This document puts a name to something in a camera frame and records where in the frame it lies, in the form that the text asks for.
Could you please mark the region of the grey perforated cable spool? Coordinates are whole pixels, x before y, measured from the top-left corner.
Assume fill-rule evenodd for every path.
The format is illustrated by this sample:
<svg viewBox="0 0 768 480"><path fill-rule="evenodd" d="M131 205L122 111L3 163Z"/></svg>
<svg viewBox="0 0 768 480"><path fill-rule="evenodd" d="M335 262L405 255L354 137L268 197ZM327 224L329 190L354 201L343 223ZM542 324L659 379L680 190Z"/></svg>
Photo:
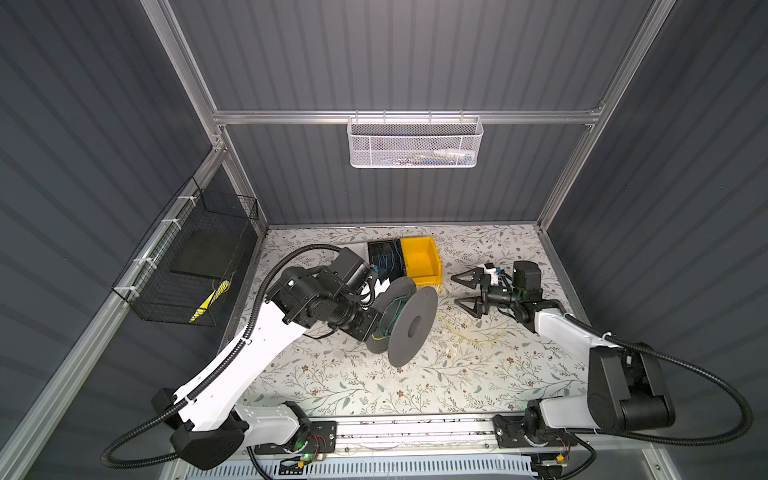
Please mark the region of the grey perforated cable spool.
<svg viewBox="0 0 768 480"><path fill-rule="evenodd" d="M408 364L430 335L437 306L433 287L418 288L408 277L395 279L373 303L376 321L365 342L367 349L386 354L393 367Z"/></svg>

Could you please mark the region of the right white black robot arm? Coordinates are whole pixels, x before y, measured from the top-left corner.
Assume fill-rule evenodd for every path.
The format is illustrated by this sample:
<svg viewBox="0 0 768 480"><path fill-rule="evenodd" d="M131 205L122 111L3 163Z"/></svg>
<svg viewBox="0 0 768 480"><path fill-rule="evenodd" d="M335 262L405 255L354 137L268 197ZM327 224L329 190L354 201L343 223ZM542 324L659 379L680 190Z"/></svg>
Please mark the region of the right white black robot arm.
<svg viewBox="0 0 768 480"><path fill-rule="evenodd" d="M562 303L544 297L541 270L532 261L517 261L510 272L486 263L455 274L452 281L475 289L475 297L456 305L476 319L493 309L512 318L530 332L557 343L586 366L587 390L579 396L532 400L519 422L498 415L494 427L501 439L521 435L543 447L555 437L591 432L631 440L681 447L729 443L743 437L754 422L746 398L717 375L644 343L632 343L569 314ZM687 370L722 389L737 404L740 419L730 430L715 435L676 438L657 435L676 421L676 412L662 364Z"/></svg>

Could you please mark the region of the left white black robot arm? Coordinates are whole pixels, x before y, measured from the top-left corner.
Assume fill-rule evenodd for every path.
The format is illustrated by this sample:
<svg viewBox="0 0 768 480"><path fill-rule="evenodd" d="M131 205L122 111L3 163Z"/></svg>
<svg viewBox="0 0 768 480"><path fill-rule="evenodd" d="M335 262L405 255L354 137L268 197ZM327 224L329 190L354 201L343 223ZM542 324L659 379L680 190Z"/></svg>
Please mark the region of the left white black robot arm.
<svg viewBox="0 0 768 480"><path fill-rule="evenodd" d="M349 248L327 245L335 253L328 265L292 266L315 250L300 247L279 260L259 287L246 326L192 380L153 399L156 416L110 443L104 466L137 469L177 459L210 470L243 448L274 445L301 452L314 445L313 424L294 402L246 410L236 404L272 361L318 322L363 341L379 315L373 309L378 273ZM172 452L144 459L119 459L116 451L160 424L173 430Z"/></svg>

